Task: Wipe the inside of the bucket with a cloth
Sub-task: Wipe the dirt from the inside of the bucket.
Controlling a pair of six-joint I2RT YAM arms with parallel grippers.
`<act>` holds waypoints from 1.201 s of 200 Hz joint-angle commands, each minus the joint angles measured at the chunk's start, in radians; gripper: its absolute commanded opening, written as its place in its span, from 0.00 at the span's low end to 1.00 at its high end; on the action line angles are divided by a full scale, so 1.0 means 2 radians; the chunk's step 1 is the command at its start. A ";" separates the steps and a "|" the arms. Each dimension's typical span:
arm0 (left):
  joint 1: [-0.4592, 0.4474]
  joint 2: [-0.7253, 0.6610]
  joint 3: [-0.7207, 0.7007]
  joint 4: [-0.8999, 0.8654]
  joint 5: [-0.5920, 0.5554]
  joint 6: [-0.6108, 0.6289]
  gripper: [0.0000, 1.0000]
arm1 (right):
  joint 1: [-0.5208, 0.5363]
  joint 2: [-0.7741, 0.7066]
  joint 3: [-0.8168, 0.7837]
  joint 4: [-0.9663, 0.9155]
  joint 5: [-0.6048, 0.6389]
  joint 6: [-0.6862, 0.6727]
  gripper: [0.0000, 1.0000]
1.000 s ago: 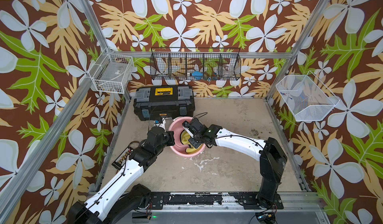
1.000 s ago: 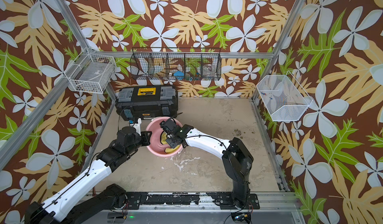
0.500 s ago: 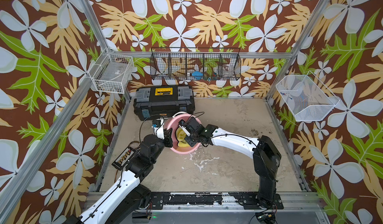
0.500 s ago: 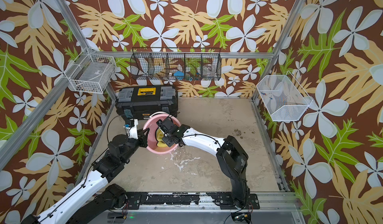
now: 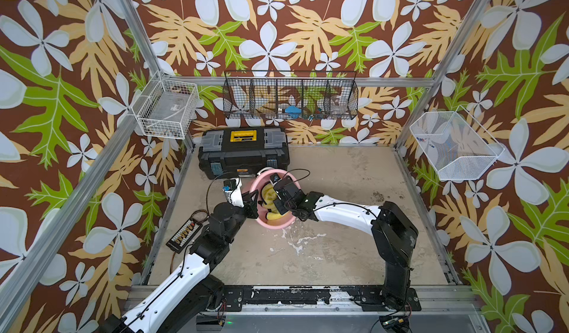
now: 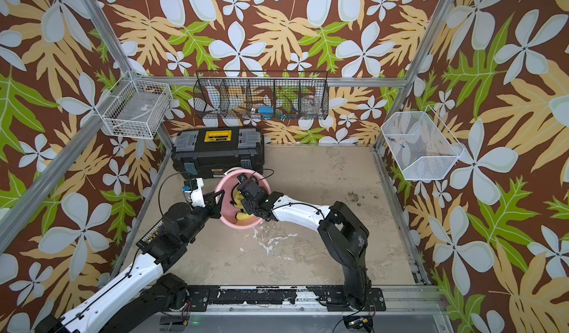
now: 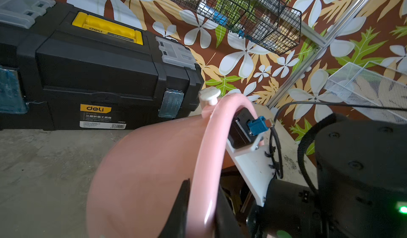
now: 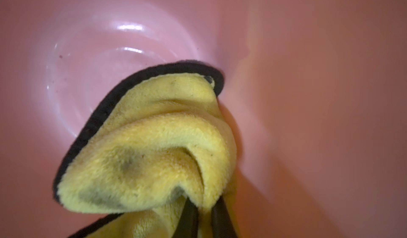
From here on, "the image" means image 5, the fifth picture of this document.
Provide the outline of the pink plastic bucket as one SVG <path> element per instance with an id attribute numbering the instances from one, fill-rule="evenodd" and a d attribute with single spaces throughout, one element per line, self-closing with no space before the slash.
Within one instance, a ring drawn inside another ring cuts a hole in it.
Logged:
<path id="1" fill-rule="evenodd" d="M 256 221 L 266 229 L 285 229 L 296 220 L 290 211 L 285 211 L 273 185 L 273 180 L 281 179 L 285 173 L 282 169 L 264 168 L 248 188 L 250 192 L 258 192 L 256 206 L 259 217 Z"/>

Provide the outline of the yellow microfiber cloth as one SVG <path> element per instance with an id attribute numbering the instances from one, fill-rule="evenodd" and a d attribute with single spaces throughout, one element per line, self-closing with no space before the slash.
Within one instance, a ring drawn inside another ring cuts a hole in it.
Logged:
<path id="1" fill-rule="evenodd" d="M 271 183 L 267 183 L 262 188 L 262 207 L 267 210 L 266 219 L 267 221 L 278 220 L 283 217 L 283 214 L 277 209 L 275 200 L 278 199 L 277 193 Z"/>

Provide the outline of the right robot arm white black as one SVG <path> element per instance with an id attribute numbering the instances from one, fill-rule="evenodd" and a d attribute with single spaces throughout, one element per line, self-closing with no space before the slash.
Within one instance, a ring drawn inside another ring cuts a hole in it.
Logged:
<path id="1" fill-rule="evenodd" d="M 419 231 L 393 202 L 361 205 L 334 199 L 321 192 L 305 193 L 291 176 L 274 175 L 275 206 L 301 221 L 331 222 L 370 235 L 385 262 L 385 280 L 379 294 L 388 308 L 401 310 L 407 304 L 411 259 Z"/>

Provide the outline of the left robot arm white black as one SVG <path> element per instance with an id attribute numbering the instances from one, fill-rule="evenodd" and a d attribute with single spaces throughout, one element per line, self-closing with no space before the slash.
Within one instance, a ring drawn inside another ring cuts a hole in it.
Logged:
<path id="1" fill-rule="evenodd" d="M 224 284 L 210 275 L 229 253 L 247 219 L 257 219 L 259 192 L 242 194 L 242 206 L 215 206 L 207 225 L 187 250 L 182 263 L 148 297 L 121 318 L 110 316 L 100 332 L 177 332 L 209 306 L 222 302 Z"/>

